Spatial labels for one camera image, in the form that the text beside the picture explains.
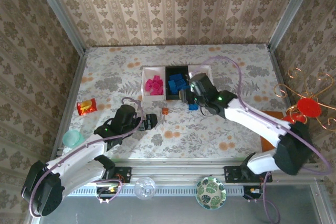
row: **floral tablecloth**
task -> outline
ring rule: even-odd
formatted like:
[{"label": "floral tablecloth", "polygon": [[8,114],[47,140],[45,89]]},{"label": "floral tablecloth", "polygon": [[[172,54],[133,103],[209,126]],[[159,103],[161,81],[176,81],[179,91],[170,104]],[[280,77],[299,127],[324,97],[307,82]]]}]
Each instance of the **floral tablecloth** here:
[{"label": "floral tablecloth", "polygon": [[[85,138],[114,116],[123,97],[142,100],[142,68],[148,66],[196,65],[211,56],[228,56],[243,72],[243,99],[260,110],[283,111],[285,102],[273,88],[277,79],[266,45],[137,46],[91,48],[77,95],[77,102],[96,99],[98,111],[79,116],[74,108],[70,129]],[[237,69],[227,62],[211,64],[219,90],[235,92]],[[189,111],[181,101],[142,102],[145,113],[158,115],[150,131],[139,131],[109,151],[112,158],[245,157],[261,151],[260,137],[245,127],[219,116],[204,117]],[[169,108],[168,115],[161,109]]]}]

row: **pink block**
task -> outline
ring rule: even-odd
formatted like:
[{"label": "pink block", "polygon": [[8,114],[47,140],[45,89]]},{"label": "pink block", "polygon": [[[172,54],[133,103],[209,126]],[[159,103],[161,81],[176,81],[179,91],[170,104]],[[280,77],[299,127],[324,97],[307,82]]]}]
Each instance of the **pink block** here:
[{"label": "pink block", "polygon": [[153,91],[151,92],[151,95],[159,95],[159,93],[158,93],[157,90],[153,90]]},{"label": "pink block", "polygon": [[157,92],[159,95],[163,95],[163,86],[161,86]]},{"label": "pink block", "polygon": [[153,80],[154,80],[154,81],[158,81],[158,80],[160,80],[160,76],[154,76]]},{"label": "pink block", "polygon": [[149,92],[152,89],[153,80],[148,80],[145,84],[145,91]]},{"label": "pink block", "polygon": [[154,90],[158,90],[160,88],[160,85],[155,82],[155,83],[153,83],[152,88]]},{"label": "pink block", "polygon": [[163,86],[163,80],[158,80],[158,81],[156,81],[157,82],[157,84],[159,84],[160,86]]}]

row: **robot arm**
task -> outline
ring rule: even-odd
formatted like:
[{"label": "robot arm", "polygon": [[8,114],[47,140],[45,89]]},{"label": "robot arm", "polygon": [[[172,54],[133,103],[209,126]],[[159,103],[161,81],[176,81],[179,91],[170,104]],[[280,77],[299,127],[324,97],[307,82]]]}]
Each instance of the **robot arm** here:
[{"label": "robot arm", "polygon": [[[48,172],[38,186],[33,199],[33,208],[41,216],[46,216],[58,207],[64,197],[79,187],[96,180],[113,178],[115,164],[104,156],[104,153],[114,146],[122,144],[122,140],[131,134],[112,140],[104,141],[102,139],[132,131],[139,125],[140,119],[140,117],[136,117],[134,107],[126,104],[121,105],[114,118],[99,126],[94,134],[81,145],[47,164],[41,161],[34,163],[23,185],[22,197],[29,202],[38,180]],[[150,130],[156,126],[157,122],[155,114],[147,114],[138,130]],[[65,161],[52,169],[62,159]]]},{"label": "robot arm", "polygon": [[[296,175],[311,155],[312,151],[309,148],[284,130],[285,128],[293,131],[311,144],[306,125],[300,122],[290,124],[275,119],[249,105],[243,108],[237,95],[226,90],[218,92],[204,73],[192,77],[190,84],[190,90],[180,91],[182,101],[191,102],[191,100],[194,100],[211,114],[219,115],[256,132],[276,148],[268,152],[249,155],[241,166],[242,174],[245,177],[279,169],[289,175]],[[276,122],[276,125],[255,116],[251,111],[271,119]]]}]

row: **patterned wallpaper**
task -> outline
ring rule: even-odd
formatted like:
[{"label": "patterned wallpaper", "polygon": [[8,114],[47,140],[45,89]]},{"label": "patterned wallpaper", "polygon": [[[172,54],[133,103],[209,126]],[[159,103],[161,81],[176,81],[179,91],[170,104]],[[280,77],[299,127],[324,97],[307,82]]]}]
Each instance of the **patterned wallpaper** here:
[{"label": "patterned wallpaper", "polygon": [[92,46],[268,43],[289,0],[62,0]]},{"label": "patterned wallpaper", "polygon": [[[307,88],[317,92],[328,83],[321,83],[317,74],[327,72],[336,79],[336,0],[304,0],[284,38],[277,48],[277,57],[285,82],[294,90],[302,91],[303,80],[290,80],[285,72],[298,67],[306,75]],[[325,104],[336,106],[336,84],[319,96]],[[336,118],[335,110],[323,110],[322,120]],[[322,154],[336,167],[336,132],[322,129],[312,120],[313,141]],[[325,184],[336,209],[336,175],[325,177]]]},{"label": "patterned wallpaper", "polygon": [[0,223],[23,223],[22,185],[50,158],[79,57],[46,0],[0,10]]}]

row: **green leaf plate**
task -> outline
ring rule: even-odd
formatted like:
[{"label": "green leaf plate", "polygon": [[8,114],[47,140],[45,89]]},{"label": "green leaf plate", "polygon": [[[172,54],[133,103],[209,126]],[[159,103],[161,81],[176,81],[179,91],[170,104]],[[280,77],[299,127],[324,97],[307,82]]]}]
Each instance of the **green leaf plate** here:
[{"label": "green leaf plate", "polygon": [[196,200],[205,209],[216,210],[226,200],[226,190],[223,183],[213,176],[205,177],[199,181],[196,189]]}]

